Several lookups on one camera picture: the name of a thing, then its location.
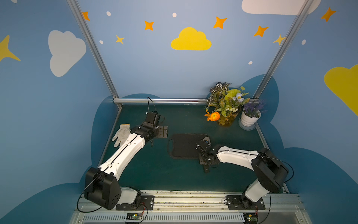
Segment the black plastic cutting board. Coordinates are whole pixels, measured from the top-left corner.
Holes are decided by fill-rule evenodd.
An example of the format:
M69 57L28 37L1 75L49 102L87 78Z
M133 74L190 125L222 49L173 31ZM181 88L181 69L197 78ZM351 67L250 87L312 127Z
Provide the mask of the black plastic cutting board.
M210 142L206 134L177 133L171 136L167 145L169 156L176 160L199 159L199 152L196 149L198 143L203 139Z

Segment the steel cleaver knife black handle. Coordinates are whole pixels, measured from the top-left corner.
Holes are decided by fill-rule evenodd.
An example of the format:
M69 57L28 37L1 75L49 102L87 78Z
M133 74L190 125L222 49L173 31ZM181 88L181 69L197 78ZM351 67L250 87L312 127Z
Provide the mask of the steel cleaver knife black handle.
M204 168L204 172L205 173L209 173L210 172L210 163L211 163L211 156L209 155L209 151L211 149L211 142L210 142L210 137L207 136L205 138L203 138L203 143L202 143L202 156L203 159L205 161L205 164L203 165Z

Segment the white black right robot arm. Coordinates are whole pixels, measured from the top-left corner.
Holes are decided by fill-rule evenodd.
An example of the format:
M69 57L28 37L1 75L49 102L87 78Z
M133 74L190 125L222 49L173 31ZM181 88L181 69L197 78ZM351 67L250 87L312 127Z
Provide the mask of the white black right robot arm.
M242 207L247 210L264 195L280 192L289 174L284 162L267 148L247 151L219 145L213 147L208 138L204 138L196 145L196 150L204 160L204 165L231 163L254 171L256 180L245 189L239 199Z

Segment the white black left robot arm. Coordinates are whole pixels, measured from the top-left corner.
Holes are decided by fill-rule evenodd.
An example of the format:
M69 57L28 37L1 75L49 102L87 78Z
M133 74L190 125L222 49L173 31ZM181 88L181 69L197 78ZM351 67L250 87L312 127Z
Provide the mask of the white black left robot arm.
M146 128L137 126L130 129L129 124L120 125L112 141L118 150L98 168L90 168L85 176L85 199L99 205L101 208L111 210L118 204L129 204L135 208L140 201L140 191L121 187L118 183L121 174L148 141L164 133L162 126Z

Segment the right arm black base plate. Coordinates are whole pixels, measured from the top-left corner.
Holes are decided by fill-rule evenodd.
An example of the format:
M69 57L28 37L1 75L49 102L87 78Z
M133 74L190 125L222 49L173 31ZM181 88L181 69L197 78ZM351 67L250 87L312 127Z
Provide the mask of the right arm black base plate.
M252 202L246 197L241 195L227 195L223 203L228 206L230 211L239 210L266 210L263 198L260 198L257 202Z

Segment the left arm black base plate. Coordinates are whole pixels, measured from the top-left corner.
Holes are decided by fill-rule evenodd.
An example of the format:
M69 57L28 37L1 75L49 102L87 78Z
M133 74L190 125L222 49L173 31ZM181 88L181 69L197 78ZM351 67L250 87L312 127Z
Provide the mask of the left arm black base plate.
M152 211L154 207L155 196L153 195L144 195L135 199L134 203L128 204L117 204L117 211L141 211L144 206L146 206L146 210Z

